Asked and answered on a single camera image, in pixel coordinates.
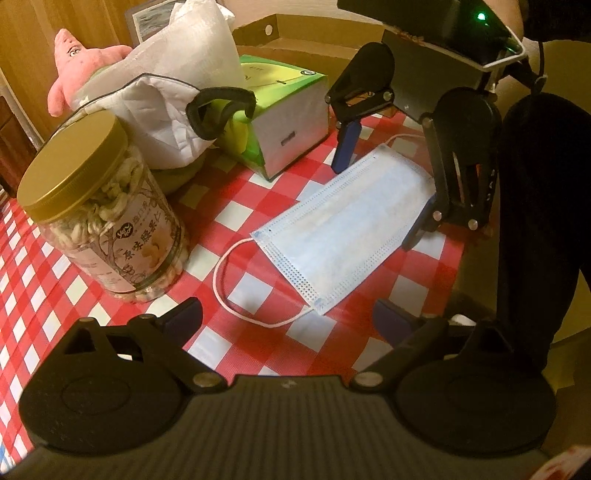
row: glass jar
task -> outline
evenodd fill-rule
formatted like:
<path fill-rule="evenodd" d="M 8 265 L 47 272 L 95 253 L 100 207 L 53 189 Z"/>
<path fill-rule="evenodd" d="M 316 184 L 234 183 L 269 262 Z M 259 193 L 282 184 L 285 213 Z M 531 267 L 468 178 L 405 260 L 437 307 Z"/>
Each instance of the glass jar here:
<path fill-rule="evenodd" d="M 162 296 L 189 257 L 184 225 L 108 111 L 56 133 L 18 201 L 47 242 L 125 301 Z"/>

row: metal screw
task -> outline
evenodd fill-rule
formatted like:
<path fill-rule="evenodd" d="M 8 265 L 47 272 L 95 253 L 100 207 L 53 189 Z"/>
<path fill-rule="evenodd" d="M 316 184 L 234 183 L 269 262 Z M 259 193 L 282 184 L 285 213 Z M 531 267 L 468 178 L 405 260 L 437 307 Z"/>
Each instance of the metal screw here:
<path fill-rule="evenodd" d="M 193 383 L 201 388 L 212 388 L 222 383 L 222 377 L 215 372 L 203 372 L 193 377 Z"/>
<path fill-rule="evenodd" d="M 361 372 L 355 375 L 355 383 L 361 387 L 374 388 L 384 381 L 382 375 L 377 372 Z"/>

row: patrick star plush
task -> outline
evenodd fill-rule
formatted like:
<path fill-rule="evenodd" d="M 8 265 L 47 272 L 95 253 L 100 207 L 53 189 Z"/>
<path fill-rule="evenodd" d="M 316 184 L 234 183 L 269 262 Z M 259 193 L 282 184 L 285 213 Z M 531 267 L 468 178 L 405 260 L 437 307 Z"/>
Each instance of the patrick star plush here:
<path fill-rule="evenodd" d="M 47 109 L 51 116 L 70 110 L 76 92 L 103 67 L 123 60 L 132 48 L 84 48 L 74 35 L 62 28 L 56 35 L 55 53 L 58 78 L 49 90 Z"/>

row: wooden wall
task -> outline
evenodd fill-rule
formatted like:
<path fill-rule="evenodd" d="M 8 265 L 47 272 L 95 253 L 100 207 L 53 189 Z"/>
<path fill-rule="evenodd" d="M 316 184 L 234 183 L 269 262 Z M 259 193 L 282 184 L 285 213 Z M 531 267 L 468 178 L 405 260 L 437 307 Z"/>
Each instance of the wooden wall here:
<path fill-rule="evenodd" d="M 64 119 L 47 113 L 56 33 L 67 28 L 89 48 L 131 45 L 125 11 L 143 1 L 0 0 L 0 70 L 42 137 Z"/>

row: white cloth mask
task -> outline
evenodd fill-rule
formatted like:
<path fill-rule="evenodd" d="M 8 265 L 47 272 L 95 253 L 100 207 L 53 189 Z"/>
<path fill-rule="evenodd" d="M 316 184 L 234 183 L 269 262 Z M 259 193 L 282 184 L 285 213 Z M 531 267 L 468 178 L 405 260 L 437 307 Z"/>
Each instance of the white cloth mask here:
<path fill-rule="evenodd" d="M 310 305 L 286 325 L 314 309 L 323 315 L 349 295 L 400 247 L 417 216 L 435 193 L 433 178 L 421 167 L 381 144 L 328 182 L 240 241 L 254 240 Z"/>

